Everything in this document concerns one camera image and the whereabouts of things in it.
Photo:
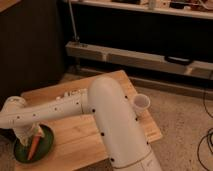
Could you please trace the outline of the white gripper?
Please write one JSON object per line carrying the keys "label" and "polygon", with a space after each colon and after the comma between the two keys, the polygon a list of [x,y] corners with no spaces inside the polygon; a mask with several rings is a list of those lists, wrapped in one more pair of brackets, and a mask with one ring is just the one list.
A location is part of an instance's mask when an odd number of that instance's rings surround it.
{"label": "white gripper", "polygon": [[29,139],[33,136],[44,137],[44,131],[37,123],[15,127],[13,131],[23,146],[27,146]]}

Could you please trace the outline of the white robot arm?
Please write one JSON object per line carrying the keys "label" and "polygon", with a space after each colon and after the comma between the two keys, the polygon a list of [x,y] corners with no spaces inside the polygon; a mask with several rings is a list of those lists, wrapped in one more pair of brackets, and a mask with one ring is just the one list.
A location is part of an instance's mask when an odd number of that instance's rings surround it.
{"label": "white robot arm", "polygon": [[162,171],[139,123],[149,106],[146,95],[128,97],[118,81],[102,76],[86,89],[37,106],[29,107],[19,96],[8,98],[0,110],[0,128],[12,129],[21,143],[27,144],[41,121],[92,113],[113,171]]}

